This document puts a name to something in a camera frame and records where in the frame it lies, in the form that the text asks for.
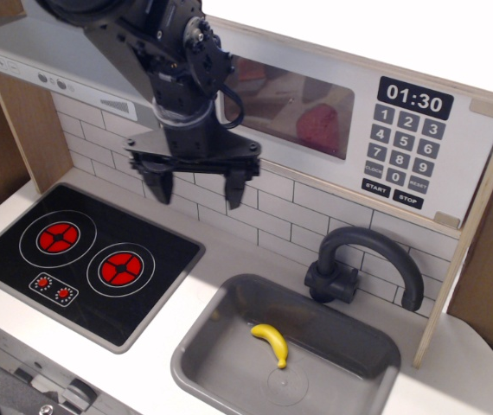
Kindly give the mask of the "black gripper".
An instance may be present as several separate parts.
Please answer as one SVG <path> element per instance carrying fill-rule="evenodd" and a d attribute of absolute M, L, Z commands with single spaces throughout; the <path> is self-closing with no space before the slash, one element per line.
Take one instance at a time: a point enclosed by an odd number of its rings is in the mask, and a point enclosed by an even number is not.
<path fill-rule="evenodd" d="M 261 145 L 235 133 L 243 119 L 221 123 L 214 110 L 182 115 L 156 110 L 159 130 L 137 134 L 124 141 L 135 167 L 154 164 L 159 171 L 142 173 L 147 187 L 164 205 L 171 203 L 173 171 L 221 174 L 230 209 L 240 206 L 246 177 L 259 175 Z"/>

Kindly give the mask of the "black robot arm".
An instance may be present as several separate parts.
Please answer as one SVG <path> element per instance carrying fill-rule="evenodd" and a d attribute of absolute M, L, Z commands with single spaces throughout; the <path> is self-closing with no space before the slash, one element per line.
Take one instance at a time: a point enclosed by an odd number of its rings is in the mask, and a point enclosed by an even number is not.
<path fill-rule="evenodd" d="M 170 204 L 176 172 L 221 175 L 228 206 L 238 208 L 259 175 L 260 145 L 233 132 L 244 119 L 227 85 L 233 56 L 199 1 L 40 1 L 86 38 L 152 105 L 164 145 L 130 139 L 130 164 L 151 193 Z"/>

